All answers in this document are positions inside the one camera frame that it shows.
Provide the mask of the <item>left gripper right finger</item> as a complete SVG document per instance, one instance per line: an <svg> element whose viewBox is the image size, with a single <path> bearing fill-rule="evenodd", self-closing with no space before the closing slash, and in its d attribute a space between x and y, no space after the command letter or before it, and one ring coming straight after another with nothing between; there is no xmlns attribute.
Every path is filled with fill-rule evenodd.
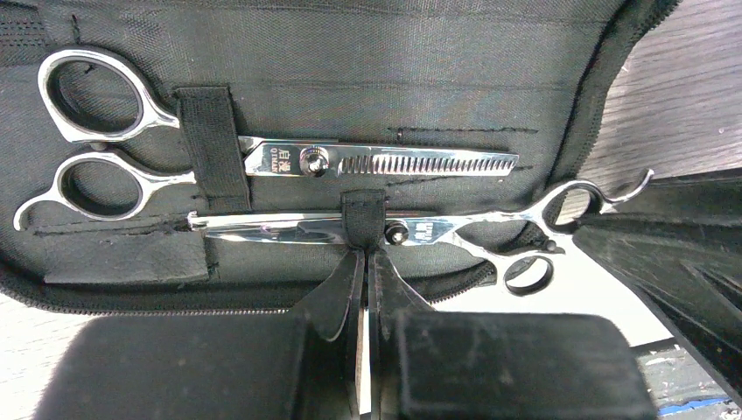
<svg viewBox="0 0 742 420"><path fill-rule="evenodd" d="M368 257L373 419L655 419L611 321L436 311L383 250Z"/></svg>

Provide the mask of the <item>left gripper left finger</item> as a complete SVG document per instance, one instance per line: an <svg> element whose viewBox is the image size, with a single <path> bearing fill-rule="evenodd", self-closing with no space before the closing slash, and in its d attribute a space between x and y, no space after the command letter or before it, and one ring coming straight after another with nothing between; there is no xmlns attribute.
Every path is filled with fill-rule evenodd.
<svg viewBox="0 0 742 420"><path fill-rule="evenodd" d="M284 313L103 317L71 342L37 419L356 419L365 256Z"/></svg>

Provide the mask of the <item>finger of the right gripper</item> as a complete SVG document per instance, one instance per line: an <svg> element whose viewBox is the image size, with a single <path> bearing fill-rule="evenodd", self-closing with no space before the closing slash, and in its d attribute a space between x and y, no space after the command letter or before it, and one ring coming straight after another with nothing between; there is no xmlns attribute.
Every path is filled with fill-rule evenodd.
<svg viewBox="0 0 742 420"><path fill-rule="evenodd" d="M583 226L573 241L741 402L740 228L618 222Z"/></svg>
<svg viewBox="0 0 742 420"><path fill-rule="evenodd" d="M741 226L741 170L729 169L658 178L613 213L584 216L581 228L649 225Z"/></svg>

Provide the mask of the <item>silver cutting scissors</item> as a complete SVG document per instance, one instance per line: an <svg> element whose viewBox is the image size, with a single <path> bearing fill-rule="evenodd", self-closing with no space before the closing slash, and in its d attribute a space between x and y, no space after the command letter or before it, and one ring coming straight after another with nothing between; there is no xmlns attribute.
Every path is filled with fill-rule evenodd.
<svg viewBox="0 0 742 420"><path fill-rule="evenodd" d="M655 173L644 171L635 187L610 197L594 182L575 178L546 190L534 203L518 210L493 209L483 213L442 215L434 213L386 213L374 210L372 219L362 225L351 213L253 213L199 216L191 212L187 224L192 231L207 238L230 242L264 242L290 244L341 244L355 248L379 246L422 247L448 244L470 256L491 263L501 286L516 296L537 293L549 285L557 262L566 253L566 245L578 224L559 225L548 220L547 211L561 196L573 190L586 192L590 199L585 215L604 214L617 205L632 200L650 183ZM538 246L498 253L459 234L472 224L501 224L522 221L537 227L545 236Z"/></svg>

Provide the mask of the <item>black zipper tool case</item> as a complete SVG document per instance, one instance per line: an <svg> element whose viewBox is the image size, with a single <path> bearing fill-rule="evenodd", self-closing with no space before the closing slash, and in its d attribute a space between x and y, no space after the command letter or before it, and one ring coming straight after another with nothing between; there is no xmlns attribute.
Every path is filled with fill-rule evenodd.
<svg viewBox="0 0 742 420"><path fill-rule="evenodd" d="M574 177L606 95L673 1L4 1L1 4L1 292L55 312L279 311L330 275L343 246L234 243L191 231L213 205L337 212L343 193L382 190L394 210L522 207ZM118 53L183 129L121 144L161 172L189 150L220 157L207 187L161 190L137 217L90 220L50 202L68 143L37 85L64 46ZM492 178L248 178L230 134L511 151Z"/></svg>

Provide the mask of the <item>silver thinning scissors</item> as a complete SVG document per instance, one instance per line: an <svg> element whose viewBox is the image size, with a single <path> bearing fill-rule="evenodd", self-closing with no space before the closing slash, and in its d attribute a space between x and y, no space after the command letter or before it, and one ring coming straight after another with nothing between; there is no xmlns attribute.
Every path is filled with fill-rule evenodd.
<svg viewBox="0 0 742 420"><path fill-rule="evenodd" d="M132 124L104 131L71 117L56 84L59 70L76 62L105 68L128 84L137 105ZM18 231L27 228L30 209L41 202L60 204L94 221L126 221L139 215L156 192L168 186L196 185L206 195L211 210L231 213L249 208L251 177L505 177L518 162L518 156L508 152L240 136L226 87L183 88L178 92L176 111L170 112L158 102L149 82L133 64L119 54L94 46L65 47L50 53L38 67L37 82L42 102L59 133L71 144L88 144L90 151L63 161L49 189L18 207L13 217ZM191 157L189 171L158 173L120 148L120 143L156 127L180 132ZM84 206L72 193L69 174L74 167L88 163L126 172L136 183L136 202L122 210Z"/></svg>

